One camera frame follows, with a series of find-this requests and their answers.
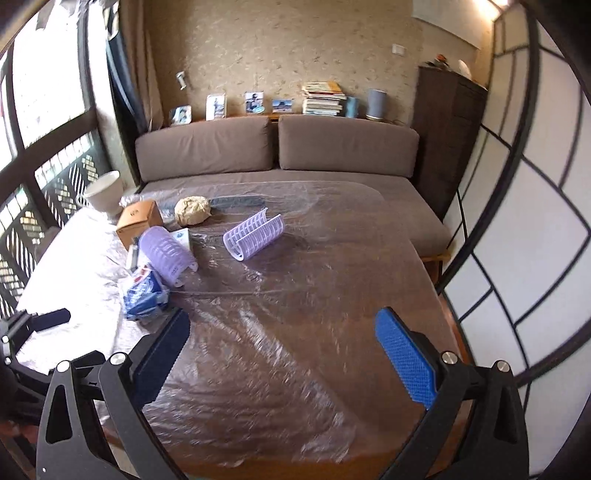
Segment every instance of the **light switch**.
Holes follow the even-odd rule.
[[[396,54],[396,55],[400,55],[401,57],[404,57],[406,55],[406,48],[404,48],[402,45],[398,45],[396,43],[392,44],[392,53]]]

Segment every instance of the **white mug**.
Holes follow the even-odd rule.
[[[119,205],[122,196],[123,181],[117,170],[101,175],[88,185],[82,194],[82,198],[92,208],[98,212],[106,213],[109,218],[113,218],[123,211],[123,207]]]

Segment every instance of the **crumpled paper ball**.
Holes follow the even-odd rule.
[[[212,215],[205,197],[186,197],[174,206],[174,217],[180,226],[197,225]]]

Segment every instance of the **brown cushion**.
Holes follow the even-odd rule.
[[[418,133],[358,118],[284,115],[279,164],[284,170],[413,175]]]
[[[405,178],[368,173],[337,171],[280,170],[253,171],[244,173],[222,173],[201,175],[184,179],[162,180],[148,183],[143,192],[176,190],[185,196],[199,194],[200,185],[225,183],[250,183],[259,181],[354,181],[367,185],[382,194],[394,215],[421,257],[442,254],[451,239],[447,228],[425,203],[423,198]]]
[[[269,119],[225,118],[164,128],[135,142],[143,181],[272,168]]]

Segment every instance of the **dark wooden cabinet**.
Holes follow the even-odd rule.
[[[470,160],[486,95],[458,73],[419,67],[411,128],[421,140],[413,185],[440,219]]]

